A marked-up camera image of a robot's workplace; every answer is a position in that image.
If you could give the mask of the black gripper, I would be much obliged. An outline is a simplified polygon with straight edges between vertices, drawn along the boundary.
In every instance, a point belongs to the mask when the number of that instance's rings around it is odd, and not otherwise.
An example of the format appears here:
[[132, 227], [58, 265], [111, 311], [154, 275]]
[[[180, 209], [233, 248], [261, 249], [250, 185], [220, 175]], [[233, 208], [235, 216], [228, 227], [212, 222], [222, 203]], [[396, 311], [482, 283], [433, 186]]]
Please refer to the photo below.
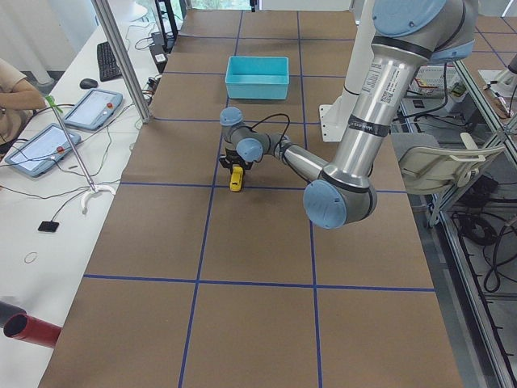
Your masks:
[[236, 150], [226, 149], [224, 154], [221, 154], [218, 158], [218, 162], [225, 169], [233, 171], [234, 167], [241, 167], [244, 171], [248, 171], [252, 168], [253, 163], [245, 161]]

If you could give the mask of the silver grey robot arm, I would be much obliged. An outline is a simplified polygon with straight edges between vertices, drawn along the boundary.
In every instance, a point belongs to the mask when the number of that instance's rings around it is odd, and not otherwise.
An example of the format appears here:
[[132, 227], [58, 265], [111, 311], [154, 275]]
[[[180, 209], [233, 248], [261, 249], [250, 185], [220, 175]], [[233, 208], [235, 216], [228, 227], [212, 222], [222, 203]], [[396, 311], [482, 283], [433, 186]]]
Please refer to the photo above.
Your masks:
[[373, 3], [372, 61], [332, 161], [284, 135], [255, 132], [236, 107], [220, 114], [230, 152], [245, 162], [269, 154], [304, 178], [303, 205], [313, 224], [335, 229], [363, 220], [376, 207], [369, 172], [411, 80], [423, 65], [453, 62], [472, 52], [478, 7], [476, 1]]

